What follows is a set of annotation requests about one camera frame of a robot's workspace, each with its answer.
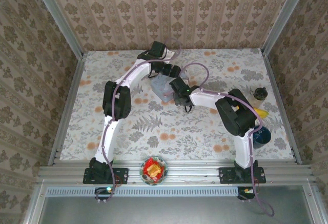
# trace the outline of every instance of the gray floor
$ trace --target gray floor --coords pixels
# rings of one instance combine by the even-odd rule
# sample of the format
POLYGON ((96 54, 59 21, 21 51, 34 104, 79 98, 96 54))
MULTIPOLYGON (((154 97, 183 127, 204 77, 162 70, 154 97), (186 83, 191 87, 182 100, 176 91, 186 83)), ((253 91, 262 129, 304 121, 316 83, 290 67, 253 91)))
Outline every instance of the gray floor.
POLYGON ((117 197, 97 203, 87 197, 47 198, 40 223, 312 223, 299 187, 262 187, 260 197, 275 209, 274 218, 263 214, 254 201, 235 197, 117 197))

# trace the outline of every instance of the floral tablecloth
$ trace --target floral tablecloth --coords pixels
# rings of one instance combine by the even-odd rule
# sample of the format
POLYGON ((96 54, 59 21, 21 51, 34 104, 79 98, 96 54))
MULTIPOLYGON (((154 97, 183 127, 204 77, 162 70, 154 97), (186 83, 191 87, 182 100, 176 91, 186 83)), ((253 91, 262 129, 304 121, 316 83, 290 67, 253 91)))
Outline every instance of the floral tablecloth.
MULTIPOLYGON (((89 160, 95 155, 104 125, 101 106, 105 83, 121 77, 140 52, 88 53, 61 160, 89 160)), ((264 125, 271 131, 272 139, 255 150, 256 158, 293 158, 259 49, 182 50, 172 61, 179 66, 191 62, 203 63, 210 70, 204 86, 207 89, 238 88, 248 97, 257 87, 266 87, 269 95, 260 108, 269 112, 264 125)), ((187 76, 193 86, 203 81, 206 72, 199 66, 190 66, 187 76)), ((179 160, 235 158, 232 135, 224 128, 216 110, 197 106, 186 113, 173 100, 164 103, 151 90, 146 77, 131 90, 131 99, 132 110, 116 138, 114 159, 142 160, 150 155, 179 160)))

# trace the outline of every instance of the small jar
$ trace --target small jar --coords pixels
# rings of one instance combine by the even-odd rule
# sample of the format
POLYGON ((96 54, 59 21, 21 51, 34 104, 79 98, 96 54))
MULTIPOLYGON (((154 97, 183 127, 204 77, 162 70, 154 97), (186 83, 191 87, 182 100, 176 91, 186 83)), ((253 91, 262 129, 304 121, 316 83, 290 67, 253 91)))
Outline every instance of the small jar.
POLYGON ((255 92, 252 95, 252 98, 250 100, 250 104, 253 106, 253 108, 259 108, 261 104, 264 102, 266 97, 268 96, 268 92, 265 89, 265 87, 259 87, 256 88, 255 92))

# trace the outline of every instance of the yellow food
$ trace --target yellow food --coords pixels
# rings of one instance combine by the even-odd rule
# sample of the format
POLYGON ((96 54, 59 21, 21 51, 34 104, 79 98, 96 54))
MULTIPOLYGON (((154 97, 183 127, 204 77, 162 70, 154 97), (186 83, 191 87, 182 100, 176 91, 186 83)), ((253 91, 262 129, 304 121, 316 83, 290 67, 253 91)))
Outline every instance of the yellow food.
POLYGON ((159 165, 153 164, 147 168, 147 172, 149 176, 153 178, 161 172, 161 168, 159 165))
POLYGON ((261 117, 261 119, 264 119, 269 115, 269 113, 265 110, 260 110, 260 109, 256 109, 256 108, 254 108, 254 110, 261 117))

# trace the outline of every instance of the damask wallpaper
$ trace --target damask wallpaper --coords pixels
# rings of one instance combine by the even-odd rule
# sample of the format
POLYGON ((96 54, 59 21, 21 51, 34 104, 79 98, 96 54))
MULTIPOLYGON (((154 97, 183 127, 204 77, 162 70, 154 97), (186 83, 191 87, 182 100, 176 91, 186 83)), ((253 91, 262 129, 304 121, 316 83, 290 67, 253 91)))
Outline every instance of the damask wallpaper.
POLYGON ((0 0, 0 223, 23 218, 75 67, 42 0, 0 0))
POLYGON ((300 0, 269 54, 305 163, 328 209, 328 0, 300 0))
POLYGON ((285 0, 56 0, 84 51, 261 48, 285 0))

